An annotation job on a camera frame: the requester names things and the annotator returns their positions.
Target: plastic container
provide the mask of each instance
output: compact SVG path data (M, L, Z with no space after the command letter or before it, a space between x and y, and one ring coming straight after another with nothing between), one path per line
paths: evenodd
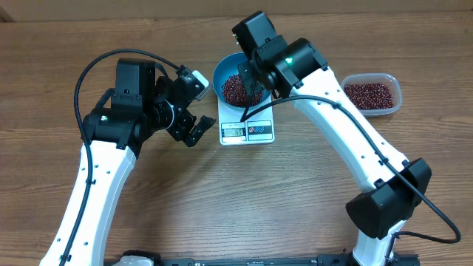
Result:
M365 84L365 83L382 83L389 88L389 92L392 95L392 108L387 109L376 109L376 110L360 110L362 115L366 117L372 117L377 115L387 115L396 112L401 108L402 104L402 93L401 87L399 86L398 80L386 73L364 73L349 75L340 84L341 88L345 90L345 85L350 84Z
M223 58L220 63L217 64L217 67L214 71L214 76L212 79L212 84L214 86L214 91L217 97L228 107L232 108L233 110L237 110L239 112L245 111L243 107L236 107L232 106L231 104L225 102L225 99L222 95L222 86L228 80L228 78L232 75L238 75L238 65L241 63L245 63L248 59L246 58L243 52L237 52ZM265 102L268 97L271 96L268 90L263 92L263 97L261 99L261 103ZM261 104L257 104L255 106L250 107L250 111L256 109Z

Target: red beans in container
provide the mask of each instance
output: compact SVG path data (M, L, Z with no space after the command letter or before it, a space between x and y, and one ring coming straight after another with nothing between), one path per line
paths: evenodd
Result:
M367 117L396 112L402 104L399 82L386 73L349 75L340 86L360 113Z
M222 95L226 103L236 107L246 107L250 96L246 94L243 86L242 77L240 75L232 75L222 86ZM254 95L251 106L261 103L263 98L263 91Z
M382 83L346 84L345 94L360 110L392 108L392 95Z

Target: blue bowl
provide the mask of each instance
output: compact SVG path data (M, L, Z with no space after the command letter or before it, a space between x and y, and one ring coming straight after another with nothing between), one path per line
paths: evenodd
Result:
M222 95L222 88L223 88L223 84L228 80L230 76L238 75L238 65L241 63L245 63L246 61L248 61L248 59L246 58L243 52L234 53L233 55L229 55L226 58L223 58L223 60L221 60L220 63L217 64L217 67L215 68L213 82L212 82L214 86L214 91L217 97L226 106L232 109L235 109L237 111L241 111L241 112L245 111L245 108L232 106L231 104L225 102L225 99ZM261 103L264 102L266 99L268 99L268 97L270 96L271 96L271 93L265 90L265 92L263 92ZM259 104L253 107L250 107L250 110L255 109L256 107L258 107L258 105Z

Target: cable clip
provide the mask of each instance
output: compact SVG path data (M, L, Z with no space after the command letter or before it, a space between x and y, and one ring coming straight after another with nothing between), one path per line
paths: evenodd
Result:
M340 109L341 103L338 101L337 104L332 104L332 108Z
M389 162L389 159L387 157L384 157L381 160L379 160L378 162L381 166L383 166L385 163Z

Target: robotic arm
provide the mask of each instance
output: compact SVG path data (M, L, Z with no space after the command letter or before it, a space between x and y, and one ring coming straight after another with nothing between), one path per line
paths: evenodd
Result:
M268 106L295 100L294 107L321 129L361 189L362 193L346 205L359 229L349 265L391 265L396 232L422 200L455 231L457 238L444 242L460 241L455 225L423 195L432 176L430 167L422 159L408 161L377 133L343 93L327 61L308 40L300 38L287 45L262 12L240 22L232 31L254 69L253 78L275 98L282 98ZM257 92L248 84L244 83L248 95Z
M399 256L392 252L399 234L450 244L460 241L460 232L453 222L423 195L432 176L430 167L422 159L408 161L377 133L342 92L327 61L308 40L300 38L287 44L261 12L248 17L232 30L248 58L246 64L254 69L252 79L264 84L275 98L281 98L244 115L242 120L269 106L297 100L293 102L296 109L321 129L361 189L361 194L346 205L350 218L359 229L357 245L350 254L265 262L254 259L200 262L161 259L155 253L129 250L114 266L416 266L420 265L417 256ZM208 81L199 72L175 66L147 52L115 50L102 55L84 70L78 87L88 69L106 56L119 52L137 52L164 61L177 70L178 78L170 79L162 66L154 61L129 58L118 61L115 88L107 90L84 118L84 128L79 122L85 139L78 177L61 227L40 266L103 265L115 207L143 142L155 131L165 129L176 141L182 140L192 147L215 122L202 116L194 126L197 118L187 111L193 100L199 100L206 93L210 87ZM164 73L156 83L154 68ZM249 85L254 82L243 83L249 95L258 92L254 85ZM104 108L109 98L111 108ZM447 222L456 239L399 232L421 201Z
M116 50L105 55L119 52L136 50ZM164 73L156 83L155 68ZM193 100L200 100L210 84L198 71L191 72L185 66L176 68L177 79L173 81L154 61L118 60L115 88L106 91L83 122L93 158L92 178L88 180L90 165L84 144L66 213L55 240L41 260L41 266L103 265L106 239L117 201L143 142L157 130L165 129L176 141L182 140L192 147L215 123L214 119L202 116L194 126L197 118L187 107ZM111 107L105 108L109 98ZM88 204L81 210L84 199ZM136 262L146 263L148 260L138 259Z

